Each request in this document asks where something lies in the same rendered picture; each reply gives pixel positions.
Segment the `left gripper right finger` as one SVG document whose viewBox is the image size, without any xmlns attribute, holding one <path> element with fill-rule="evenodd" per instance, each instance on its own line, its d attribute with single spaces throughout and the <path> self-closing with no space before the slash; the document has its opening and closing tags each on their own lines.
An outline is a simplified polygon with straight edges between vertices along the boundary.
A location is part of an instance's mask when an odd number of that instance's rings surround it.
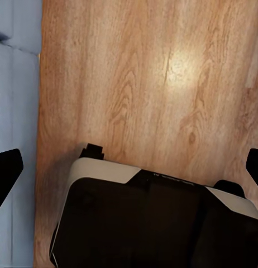
<svg viewBox="0 0 258 268">
<path fill-rule="evenodd" d="M 250 149 L 246 161 L 246 170 L 258 185 L 258 149 Z"/>
</svg>

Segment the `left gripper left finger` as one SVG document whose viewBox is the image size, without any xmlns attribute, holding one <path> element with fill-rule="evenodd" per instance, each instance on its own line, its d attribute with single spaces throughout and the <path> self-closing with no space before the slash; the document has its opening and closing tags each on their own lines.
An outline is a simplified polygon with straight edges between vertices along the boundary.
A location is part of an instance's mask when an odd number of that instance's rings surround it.
<svg viewBox="0 0 258 268">
<path fill-rule="evenodd" d="M 19 149 L 0 153 L 0 207 L 23 171 Z"/>
</svg>

